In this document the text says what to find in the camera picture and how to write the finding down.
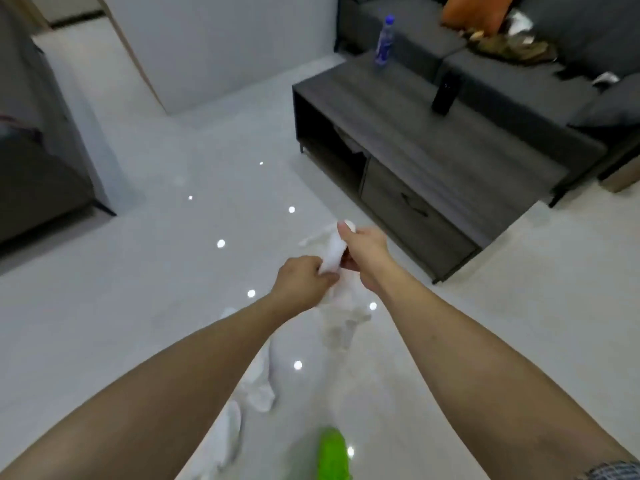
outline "sofa seat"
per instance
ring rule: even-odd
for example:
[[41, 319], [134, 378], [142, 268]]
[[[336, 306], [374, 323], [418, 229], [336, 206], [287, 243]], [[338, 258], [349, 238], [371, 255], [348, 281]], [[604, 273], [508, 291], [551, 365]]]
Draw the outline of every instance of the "sofa seat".
[[444, 57], [465, 46], [455, 31], [440, 25], [441, 14], [442, 7], [434, 0], [370, 0], [363, 4], [342, 0], [340, 35], [361, 50], [371, 50], [378, 44], [385, 17], [394, 15], [392, 57], [434, 81]]
[[462, 74], [460, 100], [569, 169], [578, 177], [607, 151], [606, 146], [566, 125], [598, 97], [583, 77], [560, 80], [561, 64], [517, 66], [467, 49], [445, 58], [436, 83], [448, 71]]

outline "coffee table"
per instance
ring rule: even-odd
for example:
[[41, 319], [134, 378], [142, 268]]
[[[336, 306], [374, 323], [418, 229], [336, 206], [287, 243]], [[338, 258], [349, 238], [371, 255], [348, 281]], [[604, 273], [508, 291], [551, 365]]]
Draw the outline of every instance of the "coffee table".
[[296, 136], [444, 281], [566, 169], [455, 101], [431, 111], [437, 87], [368, 52], [293, 86]]

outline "marble floor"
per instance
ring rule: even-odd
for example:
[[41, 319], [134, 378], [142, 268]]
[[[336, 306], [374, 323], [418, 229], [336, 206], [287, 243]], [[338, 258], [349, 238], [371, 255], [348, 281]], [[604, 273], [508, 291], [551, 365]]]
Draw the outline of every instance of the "marble floor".
[[[119, 215], [87, 215], [0, 260], [0, 468], [136, 364], [224, 308], [250, 303], [249, 290], [267, 293], [302, 238], [338, 218], [371, 223], [300, 154], [294, 135], [292, 83], [338, 56], [169, 117], [106, 19], [38, 42], [98, 190]], [[613, 195], [589, 184], [556, 209], [536, 204], [433, 287], [538, 364], [636, 455], [639, 236], [640, 187]], [[326, 424], [353, 446], [354, 478], [486, 478], [383, 306], [346, 353], [324, 347], [309, 315], [275, 334], [271, 359], [276, 407], [247, 411], [241, 451], [223, 478], [310, 477]]]

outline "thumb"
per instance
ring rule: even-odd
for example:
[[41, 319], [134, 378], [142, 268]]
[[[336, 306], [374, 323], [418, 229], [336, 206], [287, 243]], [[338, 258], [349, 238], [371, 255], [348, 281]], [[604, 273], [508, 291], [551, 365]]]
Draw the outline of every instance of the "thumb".
[[351, 240], [351, 236], [355, 235], [345, 221], [338, 222], [338, 234], [340, 234], [340, 238], [347, 244]]
[[322, 284], [329, 289], [340, 280], [340, 274], [338, 273], [324, 273], [318, 276]]

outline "left arm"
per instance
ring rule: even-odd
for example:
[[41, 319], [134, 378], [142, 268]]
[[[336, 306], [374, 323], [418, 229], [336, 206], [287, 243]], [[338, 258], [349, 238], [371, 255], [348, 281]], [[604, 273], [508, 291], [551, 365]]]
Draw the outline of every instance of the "left arm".
[[321, 259], [289, 259], [271, 292], [141, 363], [57, 423], [0, 480], [173, 480], [252, 359], [338, 280]]

